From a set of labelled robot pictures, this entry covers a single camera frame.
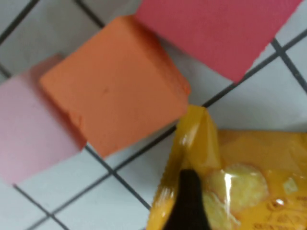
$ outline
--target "red sponge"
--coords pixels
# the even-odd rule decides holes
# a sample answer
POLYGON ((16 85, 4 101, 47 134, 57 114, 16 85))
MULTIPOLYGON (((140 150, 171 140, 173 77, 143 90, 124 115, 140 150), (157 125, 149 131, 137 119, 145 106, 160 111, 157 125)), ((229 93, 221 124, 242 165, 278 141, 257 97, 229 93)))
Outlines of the red sponge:
POLYGON ((143 0, 137 19, 239 81, 302 0, 143 0))

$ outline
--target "tile floor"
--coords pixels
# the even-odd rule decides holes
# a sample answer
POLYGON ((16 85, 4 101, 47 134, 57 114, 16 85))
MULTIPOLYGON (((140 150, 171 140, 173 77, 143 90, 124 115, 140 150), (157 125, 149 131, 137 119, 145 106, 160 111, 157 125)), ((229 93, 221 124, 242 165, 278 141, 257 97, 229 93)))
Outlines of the tile floor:
MULTIPOLYGON (((68 55, 140 0, 1 0, 0 83, 68 55)), ((220 128, 307 130, 307 0, 238 85, 161 41, 220 128)), ((78 155, 15 186, 0 180, 1 230, 141 230, 172 144, 172 125, 101 160, 78 155)))

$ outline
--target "pink sponge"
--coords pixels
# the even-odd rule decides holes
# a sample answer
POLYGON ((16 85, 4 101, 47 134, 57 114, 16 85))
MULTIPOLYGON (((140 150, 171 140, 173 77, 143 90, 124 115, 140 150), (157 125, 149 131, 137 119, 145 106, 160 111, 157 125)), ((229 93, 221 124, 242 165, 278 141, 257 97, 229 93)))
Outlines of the pink sponge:
POLYGON ((302 0, 143 0, 137 19, 239 81, 302 0))
POLYGON ((19 183, 77 153, 85 139, 40 89, 53 56, 0 86, 0 180, 19 183))

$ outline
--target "white tile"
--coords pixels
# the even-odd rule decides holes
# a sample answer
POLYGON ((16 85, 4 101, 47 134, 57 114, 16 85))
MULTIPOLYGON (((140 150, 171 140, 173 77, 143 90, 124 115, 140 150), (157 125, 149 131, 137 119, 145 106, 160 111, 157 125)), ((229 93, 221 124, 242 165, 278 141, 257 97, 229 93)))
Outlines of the white tile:
POLYGON ((307 130, 307 95, 280 58, 209 107, 219 128, 307 130))
POLYGON ((0 180, 0 229, 24 230, 45 214, 14 188, 0 180))
POLYGON ((63 228, 54 220, 48 219, 39 225, 35 230, 63 230, 63 228))
POLYGON ((86 150, 25 180, 20 187, 52 212, 107 173, 86 150))
POLYGON ((139 230, 149 211, 110 177, 57 214, 72 230, 139 230))
POLYGON ((183 53, 166 41, 161 41, 173 62, 191 85, 189 102, 202 105, 232 82, 206 65, 183 53))
POLYGON ((307 0, 304 0, 276 35, 283 46, 307 29, 307 0))
POLYGON ((0 1, 0 34, 10 25, 30 0, 0 1))
MULTIPOLYGON (((116 166, 120 165, 123 161, 128 159, 129 157, 133 156, 135 153, 137 153, 139 150, 141 150, 143 147, 148 145, 150 142, 158 138, 160 135, 162 135, 164 132, 166 132, 170 127, 174 126, 177 122, 173 122, 169 124, 167 127, 162 128, 158 132, 155 132, 154 134, 150 135, 149 137, 146 137, 137 143, 120 150, 118 152, 113 153, 109 157, 106 157, 104 160, 105 162, 112 168, 116 168, 116 166)), ((89 147, 91 147, 94 151, 95 149, 93 146, 88 143, 89 147)))
POLYGON ((271 44, 268 44, 265 49, 261 52, 259 57, 254 61, 254 64, 252 65, 251 69, 256 67, 258 64, 263 62, 265 59, 267 59, 269 56, 271 56, 273 53, 275 53, 275 49, 271 44))
POLYGON ((305 80, 307 80, 306 54, 307 37, 287 51, 287 55, 297 67, 298 71, 303 75, 305 80))
POLYGON ((173 138, 174 134, 168 136, 118 172, 150 205, 160 184, 173 144, 173 138))
POLYGON ((71 53, 97 31, 73 1, 40 1, 0 46, 0 62, 16 74, 57 52, 71 53))
POLYGON ((142 0, 84 0, 89 8, 104 22, 136 12, 142 0))
POLYGON ((2 74, 0 73, 0 84, 3 83, 7 78, 2 74))

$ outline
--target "plastic wrapper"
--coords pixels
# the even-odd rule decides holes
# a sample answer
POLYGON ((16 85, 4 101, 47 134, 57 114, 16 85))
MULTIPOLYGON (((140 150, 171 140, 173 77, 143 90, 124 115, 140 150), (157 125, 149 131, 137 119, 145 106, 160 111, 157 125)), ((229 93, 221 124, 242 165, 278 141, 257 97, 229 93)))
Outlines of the plastic wrapper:
POLYGON ((190 106, 154 197, 147 230, 162 230, 182 169, 197 172, 212 230, 307 229, 307 134, 217 129, 190 106))

